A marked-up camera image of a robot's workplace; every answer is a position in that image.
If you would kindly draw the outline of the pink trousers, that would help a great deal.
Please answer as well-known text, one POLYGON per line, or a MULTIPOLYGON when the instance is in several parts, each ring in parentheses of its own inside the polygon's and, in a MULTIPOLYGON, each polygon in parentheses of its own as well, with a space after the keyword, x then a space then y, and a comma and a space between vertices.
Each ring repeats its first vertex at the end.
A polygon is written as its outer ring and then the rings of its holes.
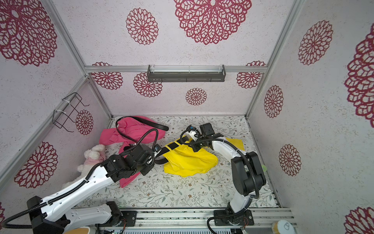
POLYGON ((129 149, 131 145, 139 142, 141 137, 151 129, 158 130, 157 139, 162 139, 168 127, 158 124, 153 120, 143 116, 128 116, 119 118, 114 128, 102 131, 99 144, 109 146, 115 143, 122 143, 119 153, 129 149))

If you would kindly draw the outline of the yellow trousers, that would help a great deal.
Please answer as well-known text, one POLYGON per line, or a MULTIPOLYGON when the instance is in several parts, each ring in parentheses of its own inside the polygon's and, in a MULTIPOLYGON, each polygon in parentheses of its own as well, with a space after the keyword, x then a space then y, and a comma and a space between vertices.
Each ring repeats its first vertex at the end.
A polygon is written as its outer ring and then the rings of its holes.
MULTIPOLYGON (((231 160, 239 156, 239 152, 244 152, 244 144, 240 139, 225 138, 221 141, 213 141, 213 150, 231 160)), ((218 158, 202 148, 194 152, 192 146, 182 144, 176 149, 176 153, 167 156, 168 163, 164 164, 164 172, 181 177, 193 176, 195 174, 205 174, 215 167, 218 158)))

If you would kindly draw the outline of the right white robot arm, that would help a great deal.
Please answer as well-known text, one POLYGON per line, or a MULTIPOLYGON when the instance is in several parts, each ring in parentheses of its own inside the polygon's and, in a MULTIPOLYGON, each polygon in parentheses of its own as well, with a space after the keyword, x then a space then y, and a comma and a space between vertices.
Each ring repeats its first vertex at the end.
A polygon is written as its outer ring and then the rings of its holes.
POLYGON ((207 227, 211 228, 212 221, 215 226, 254 225, 249 207, 253 200, 260 198, 260 190, 266 185, 266 176, 257 153, 239 149, 224 135, 215 133, 210 123, 201 125, 199 130, 189 126, 187 134, 195 152, 204 147, 210 148, 231 165, 235 195, 224 210, 214 211, 213 217, 207 220, 207 227))

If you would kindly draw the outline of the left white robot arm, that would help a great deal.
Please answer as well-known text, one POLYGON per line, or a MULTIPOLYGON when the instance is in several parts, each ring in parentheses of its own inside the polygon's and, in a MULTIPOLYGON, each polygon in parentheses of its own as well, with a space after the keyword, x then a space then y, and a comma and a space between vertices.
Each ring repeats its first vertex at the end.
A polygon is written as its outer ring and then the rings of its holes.
POLYGON ((159 145, 153 148, 138 144, 119 155, 111 155, 102 163, 92 167, 87 176, 50 196, 34 197, 28 200, 30 221, 35 234, 64 234, 73 229, 99 224, 115 226, 123 220, 123 214, 114 201, 97 207, 76 208, 76 205, 99 190, 121 179, 141 173, 146 175, 155 164, 155 156, 161 151, 159 145))

